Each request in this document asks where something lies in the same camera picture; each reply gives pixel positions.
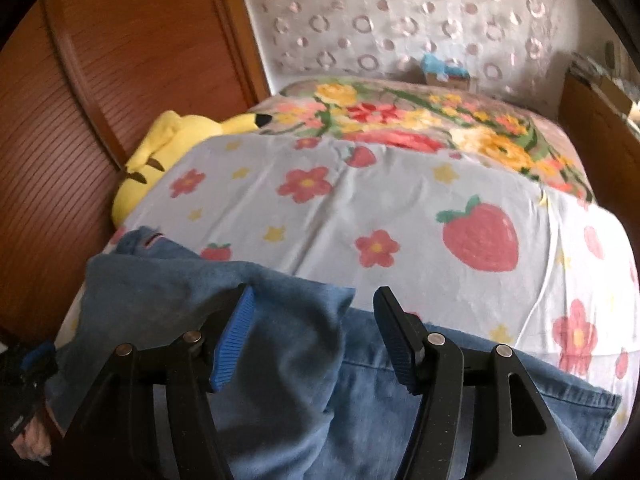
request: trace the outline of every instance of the silver bolt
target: silver bolt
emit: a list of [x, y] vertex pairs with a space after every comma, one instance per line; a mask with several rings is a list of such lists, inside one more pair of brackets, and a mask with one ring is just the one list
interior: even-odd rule
[[511, 350], [511, 347], [507, 345], [498, 345], [495, 348], [495, 351], [502, 357], [511, 357], [513, 355], [513, 350]]
[[198, 342], [201, 337], [202, 334], [200, 333], [200, 330], [189, 330], [188, 332], [184, 333], [182, 339], [184, 339], [187, 343], [195, 343]]
[[119, 355], [120, 357], [129, 355], [131, 352], [133, 352], [133, 345], [130, 343], [122, 343], [121, 345], [116, 346], [116, 355]]
[[445, 339], [442, 334], [438, 334], [437, 332], [431, 332], [427, 336], [427, 341], [432, 345], [440, 346], [440, 345], [444, 345]]

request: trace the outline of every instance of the bed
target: bed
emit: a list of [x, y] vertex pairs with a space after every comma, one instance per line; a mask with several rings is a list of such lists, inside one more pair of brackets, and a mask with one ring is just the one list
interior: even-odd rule
[[[154, 11], [166, 0], [107, 0], [111, 22], [95, 18], [105, 0], [88, 0], [93, 21], [84, 1], [39, 0], [0, 53], [11, 133], [2, 256], [15, 262], [2, 270], [8, 342], [69, 340], [85, 261], [146, 224], [206, 258], [354, 285], [359, 308], [385, 282], [424, 321], [512, 344], [621, 394], [606, 457], [636, 394], [638, 277], [623, 227], [597, 205], [553, 121], [464, 92], [357, 78], [306, 79], [267, 99], [243, 0], [179, 2], [167, 15], [176, 34]], [[615, 8], [602, 9], [629, 40]], [[140, 23], [148, 28], [137, 37]], [[150, 52], [148, 41], [166, 48], [129, 62]], [[198, 146], [113, 234], [120, 168], [171, 107], [215, 120], [254, 107], [274, 121]], [[460, 246], [456, 231], [478, 212], [499, 227], [503, 250]]]

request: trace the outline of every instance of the yellow stuffed animal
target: yellow stuffed animal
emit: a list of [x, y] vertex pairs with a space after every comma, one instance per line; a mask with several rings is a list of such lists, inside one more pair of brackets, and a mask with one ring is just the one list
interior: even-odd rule
[[198, 115], [164, 112], [126, 164], [127, 176], [113, 199], [113, 224], [120, 227], [164, 173], [196, 144], [209, 137], [254, 132], [270, 122], [266, 114], [242, 114], [217, 123]]

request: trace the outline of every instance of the wood panel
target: wood panel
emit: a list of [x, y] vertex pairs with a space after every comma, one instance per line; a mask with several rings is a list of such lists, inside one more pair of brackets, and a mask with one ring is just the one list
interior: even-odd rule
[[640, 263], [640, 140], [571, 75], [564, 82], [558, 120], [580, 155], [598, 204], [622, 222]]
[[56, 330], [108, 240], [117, 170], [65, 81], [36, 4], [0, 51], [0, 325]]
[[164, 110], [222, 120], [255, 103], [214, 0], [61, 1], [84, 78], [127, 153]]

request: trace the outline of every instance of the large strawberry print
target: large strawberry print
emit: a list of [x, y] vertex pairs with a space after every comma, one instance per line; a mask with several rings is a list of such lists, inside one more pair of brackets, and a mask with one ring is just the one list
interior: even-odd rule
[[591, 251], [593, 256], [604, 260], [604, 250], [602, 249], [602, 244], [594, 227], [587, 225], [587, 227], [584, 228], [584, 241], [587, 244], [587, 249]]
[[440, 211], [442, 241], [457, 259], [475, 270], [507, 272], [518, 264], [513, 222], [498, 206], [473, 195], [464, 211]]
[[214, 262], [228, 262], [231, 259], [231, 244], [209, 244], [200, 251], [200, 257]]
[[376, 156], [369, 148], [356, 146], [349, 149], [349, 156], [345, 163], [352, 168], [366, 168], [376, 163]]

